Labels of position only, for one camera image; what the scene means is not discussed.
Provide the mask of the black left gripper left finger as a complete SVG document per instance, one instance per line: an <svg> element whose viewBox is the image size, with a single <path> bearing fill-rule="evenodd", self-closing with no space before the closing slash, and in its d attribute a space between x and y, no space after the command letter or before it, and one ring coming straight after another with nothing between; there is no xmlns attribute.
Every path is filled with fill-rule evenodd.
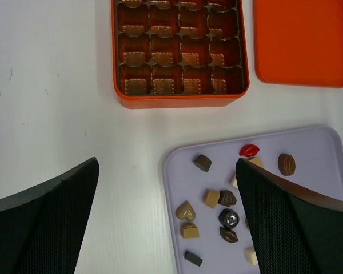
<svg viewBox="0 0 343 274"><path fill-rule="evenodd" d="M90 158L0 199L0 273L74 273L99 178Z"/></svg>

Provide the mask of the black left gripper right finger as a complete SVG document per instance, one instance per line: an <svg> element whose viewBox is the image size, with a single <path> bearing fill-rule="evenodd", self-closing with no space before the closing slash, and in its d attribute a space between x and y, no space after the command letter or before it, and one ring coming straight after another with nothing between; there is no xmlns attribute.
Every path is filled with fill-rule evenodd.
<svg viewBox="0 0 343 274"><path fill-rule="evenodd" d="M238 190L261 273L343 273L343 201L239 158Z"/></svg>

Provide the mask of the brown leaf chocolate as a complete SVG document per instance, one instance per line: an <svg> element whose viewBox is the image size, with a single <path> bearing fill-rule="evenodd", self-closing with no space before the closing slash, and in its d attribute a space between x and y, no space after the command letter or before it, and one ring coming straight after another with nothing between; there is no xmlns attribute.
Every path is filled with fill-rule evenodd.
<svg viewBox="0 0 343 274"><path fill-rule="evenodd" d="M278 169L283 176L291 176L296 171L295 159L290 154L280 154L277 163Z"/></svg>

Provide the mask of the dark brown rose chocolate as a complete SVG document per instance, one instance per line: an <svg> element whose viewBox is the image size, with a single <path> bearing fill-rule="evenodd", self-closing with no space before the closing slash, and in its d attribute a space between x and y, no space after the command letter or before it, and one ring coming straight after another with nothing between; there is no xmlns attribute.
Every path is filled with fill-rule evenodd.
<svg viewBox="0 0 343 274"><path fill-rule="evenodd" d="M225 207L230 207L230 206L235 205L236 202L237 202L237 199L231 191L229 191L229 190L221 190L220 191L218 204L225 206Z"/></svg>

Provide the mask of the white square chocolate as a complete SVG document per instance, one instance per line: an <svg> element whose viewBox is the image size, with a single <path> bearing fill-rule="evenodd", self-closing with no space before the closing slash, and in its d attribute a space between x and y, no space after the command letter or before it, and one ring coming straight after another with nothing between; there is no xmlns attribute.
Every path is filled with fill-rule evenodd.
<svg viewBox="0 0 343 274"><path fill-rule="evenodd" d="M261 158L259 158L259 157L250 158L250 159L248 159L248 161L251 162L251 163L253 163L253 164L255 164L255 165L257 165L257 166L259 166L259 167L261 167L261 168L264 168L264 164L263 164ZM234 188L238 189L238 184L237 184L236 175L233 176L232 181L230 182L230 184L231 184Z"/></svg>

